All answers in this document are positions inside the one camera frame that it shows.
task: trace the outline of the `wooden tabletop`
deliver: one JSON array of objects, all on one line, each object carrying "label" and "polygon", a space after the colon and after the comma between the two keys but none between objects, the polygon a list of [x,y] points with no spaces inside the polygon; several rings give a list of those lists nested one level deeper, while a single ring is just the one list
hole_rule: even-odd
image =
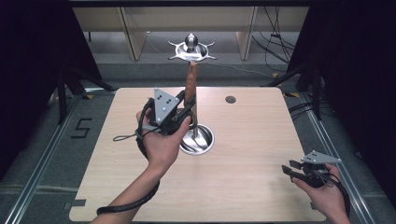
[{"label": "wooden tabletop", "polygon": [[[177,95],[182,88],[161,88]],[[108,111],[91,161],[72,207],[73,221],[89,221],[108,205],[148,162],[132,134],[135,114],[153,88],[119,89]],[[225,101],[236,99],[234,104]],[[322,221],[309,197],[282,173],[281,165],[299,160],[303,150],[278,88],[197,88],[199,123],[210,128],[215,145],[206,154],[180,151],[154,198],[135,221],[253,222]]]}]

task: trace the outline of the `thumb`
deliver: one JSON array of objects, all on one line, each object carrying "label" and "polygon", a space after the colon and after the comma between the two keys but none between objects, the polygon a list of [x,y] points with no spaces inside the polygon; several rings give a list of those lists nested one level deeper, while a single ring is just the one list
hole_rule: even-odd
[{"label": "thumb", "polygon": [[180,127],[178,128],[178,130],[173,135],[176,136],[179,139],[182,139],[184,137],[184,135],[186,134],[186,132],[190,128],[190,121],[191,121],[190,116],[186,117],[183,120],[183,122],[181,123]]},{"label": "thumb", "polygon": [[299,187],[300,189],[302,189],[305,192],[308,192],[312,189],[311,186],[309,186],[307,183],[305,183],[303,180],[299,179],[299,178],[292,178],[291,181],[297,185],[297,187]]}]

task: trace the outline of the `hand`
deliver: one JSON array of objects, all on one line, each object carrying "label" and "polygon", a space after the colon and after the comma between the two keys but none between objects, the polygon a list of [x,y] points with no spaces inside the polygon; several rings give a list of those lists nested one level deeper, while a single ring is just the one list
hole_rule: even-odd
[{"label": "hand", "polygon": [[[330,174],[341,179],[337,167],[330,164],[326,164],[326,167]],[[318,189],[314,189],[301,179],[294,177],[291,181],[308,194],[319,212],[326,216],[332,223],[349,223],[343,195],[335,185],[330,185],[331,187],[324,185]]]},{"label": "hand", "polygon": [[[143,118],[143,124],[149,125],[148,115],[150,109],[146,112]],[[142,112],[136,114],[137,120],[142,116]],[[147,133],[147,130],[143,130],[142,134],[145,134],[143,138],[143,144],[146,147],[148,153],[148,167],[154,169],[160,169],[162,175],[166,173],[169,167],[175,162],[181,140],[183,139],[186,132],[189,130],[191,118],[187,117],[183,120],[180,128],[172,135],[163,136],[160,133]]]}]

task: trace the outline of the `wooden handle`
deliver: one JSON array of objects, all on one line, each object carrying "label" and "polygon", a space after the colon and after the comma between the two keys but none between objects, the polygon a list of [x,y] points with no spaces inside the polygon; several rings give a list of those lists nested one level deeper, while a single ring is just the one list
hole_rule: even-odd
[{"label": "wooden handle", "polygon": [[186,89],[184,96],[184,105],[197,92],[197,63],[191,62],[189,66],[189,73],[187,74]]}]

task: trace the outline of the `light wood table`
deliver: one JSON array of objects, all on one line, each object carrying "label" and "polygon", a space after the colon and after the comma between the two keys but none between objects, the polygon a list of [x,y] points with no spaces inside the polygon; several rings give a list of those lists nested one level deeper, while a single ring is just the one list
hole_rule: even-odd
[{"label": "light wood table", "polygon": [[[161,88],[172,95],[182,88]],[[91,161],[72,207],[73,221],[92,220],[148,162],[132,134],[135,114],[153,88],[120,89],[107,114]],[[236,98],[234,104],[225,101]],[[199,123],[215,134],[215,145],[200,156],[180,151],[154,198],[135,221],[264,222],[322,221],[309,197],[282,173],[281,165],[299,160],[303,150],[277,88],[197,88]]]}]

